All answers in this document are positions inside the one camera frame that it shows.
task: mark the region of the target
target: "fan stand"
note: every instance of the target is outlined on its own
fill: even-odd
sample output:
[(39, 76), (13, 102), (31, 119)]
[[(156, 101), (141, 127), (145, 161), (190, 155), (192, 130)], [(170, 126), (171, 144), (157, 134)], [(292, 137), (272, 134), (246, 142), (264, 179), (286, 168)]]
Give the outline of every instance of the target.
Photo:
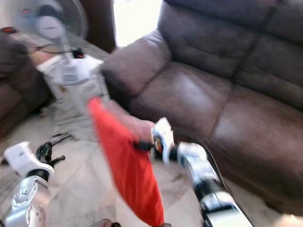
[[(37, 66), (37, 69), (43, 72), (45, 80), (56, 98), (55, 108), (59, 111), (63, 111), (63, 113), (67, 113), (63, 114), (67, 115), (66, 117), (55, 123), (57, 125), (80, 121), (89, 117), (85, 103), (85, 96), (89, 96), (87, 93), (91, 93), (90, 97), (93, 95), (100, 95), (103, 99), (108, 99), (108, 91), (104, 78), (100, 74), (100, 67), (103, 61), (89, 55), (85, 55), (85, 58), (83, 59), (70, 60), (72, 65), (77, 66), (77, 75), (79, 75), (77, 80), (63, 81), (60, 79), (62, 78), (62, 69), (66, 66), (66, 61), (62, 55), (55, 56)], [(94, 80), (97, 81), (98, 91), (96, 91), (96, 83), (93, 83), (95, 91), (91, 91), (91, 89), (93, 89), (92, 87), (85, 87), (86, 84), (89, 84), (90, 81)], [(66, 92), (62, 92), (62, 87), (67, 91), (68, 95), (66, 95)], [(68, 96), (72, 103), (71, 105), (68, 103)], [(68, 112), (73, 107), (75, 107), (77, 113), (76, 115), (70, 116)]]

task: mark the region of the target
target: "tile floor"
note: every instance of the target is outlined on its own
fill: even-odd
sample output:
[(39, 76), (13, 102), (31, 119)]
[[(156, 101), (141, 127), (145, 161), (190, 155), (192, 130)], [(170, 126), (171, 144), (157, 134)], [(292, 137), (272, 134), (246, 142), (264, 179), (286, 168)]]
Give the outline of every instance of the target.
[[(20, 124), (1, 149), (24, 140), (33, 147), (47, 141), (51, 135), (68, 129), (77, 134), (78, 141), (66, 141), (54, 148), (53, 157), (65, 155), (66, 161), (55, 167), (56, 177), (50, 183), (52, 200), (49, 206), (49, 226), (89, 227), (93, 223), (109, 218), (124, 227), (146, 227), (123, 202), (111, 181), (111, 175), (102, 149), (87, 136), (88, 131), (69, 126), (56, 127), (51, 117), (30, 116)], [(165, 219), (174, 227), (201, 226), (198, 203), (184, 171), (178, 165), (164, 166), (155, 162), (157, 177), (165, 208)], [(0, 167), (0, 217), (3, 218), (10, 207), (13, 188), (19, 177), (8, 166)], [(268, 208), (261, 199), (234, 183), (227, 181), (235, 197), (257, 227), (301, 227), (303, 219), (281, 215)]]

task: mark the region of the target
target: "brown sofa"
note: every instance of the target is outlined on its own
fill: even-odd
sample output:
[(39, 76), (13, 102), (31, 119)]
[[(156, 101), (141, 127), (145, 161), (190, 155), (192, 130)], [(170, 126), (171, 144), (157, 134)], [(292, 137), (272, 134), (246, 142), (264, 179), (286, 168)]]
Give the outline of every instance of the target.
[(0, 33), (0, 138), (50, 98), (27, 48)]
[(303, 215), (302, 21), (297, 0), (165, 0), (102, 73), (134, 116), (197, 134), (226, 177)]

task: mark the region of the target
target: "orange cloth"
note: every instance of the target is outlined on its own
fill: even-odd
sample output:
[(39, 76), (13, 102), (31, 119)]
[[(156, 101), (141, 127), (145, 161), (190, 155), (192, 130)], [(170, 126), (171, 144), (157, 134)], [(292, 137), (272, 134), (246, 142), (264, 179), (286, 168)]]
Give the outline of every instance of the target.
[(100, 98), (89, 102), (89, 112), (122, 198), (142, 221), (160, 226), (164, 211), (148, 152), (134, 148), (138, 138), (102, 106)]

